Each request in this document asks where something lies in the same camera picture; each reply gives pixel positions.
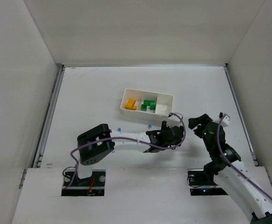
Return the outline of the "small green lego brick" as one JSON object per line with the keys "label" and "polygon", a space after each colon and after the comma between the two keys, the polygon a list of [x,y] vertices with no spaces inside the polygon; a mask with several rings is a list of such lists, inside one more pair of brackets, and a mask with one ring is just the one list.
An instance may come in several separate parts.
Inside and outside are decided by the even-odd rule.
{"label": "small green lego brick", "polygon": [[141,105],[141,111],[147,111],[147,105],[142,104]]}

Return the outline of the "yellow curved lego brick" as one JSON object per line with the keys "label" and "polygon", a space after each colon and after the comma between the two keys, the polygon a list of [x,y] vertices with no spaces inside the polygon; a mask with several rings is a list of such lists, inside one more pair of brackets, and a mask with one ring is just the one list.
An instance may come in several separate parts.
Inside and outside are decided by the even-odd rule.
{"label": "yellow curved lego brick", "polygon": [[136,100],[134,98],[130,98],[125,105],[125,109],[131,110],[134,105],[136,105]]}

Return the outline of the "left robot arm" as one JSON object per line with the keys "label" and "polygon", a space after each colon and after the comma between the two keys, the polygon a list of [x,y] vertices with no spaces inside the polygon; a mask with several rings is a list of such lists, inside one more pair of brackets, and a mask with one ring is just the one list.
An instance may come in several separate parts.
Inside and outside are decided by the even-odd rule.
{"label": "left robot arm", "polygon": [[185,124],[169,126],[163,121],[161,129],[141,133],[125,133],[109,129],[108,124],[100,124],[77,137],[79,179],[91,177],[93,166],[114,150],[158,153],[179,147],[186,138]]}

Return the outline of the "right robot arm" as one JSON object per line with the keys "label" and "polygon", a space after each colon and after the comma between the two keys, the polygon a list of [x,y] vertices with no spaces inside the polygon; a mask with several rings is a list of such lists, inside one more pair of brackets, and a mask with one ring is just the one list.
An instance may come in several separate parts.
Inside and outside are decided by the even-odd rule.
{"label": "right robot arm", "polygon": [[201,138],[211,162],[203,170],[189,170],[188,184],[192,188],[218,186],[245,214],[252,224],[272,224],[272,197],[249,174],[240,155],[225,140],[224,128],[230,117],[220,113],[218,120],[207,114],[188,120],[189,129]]}

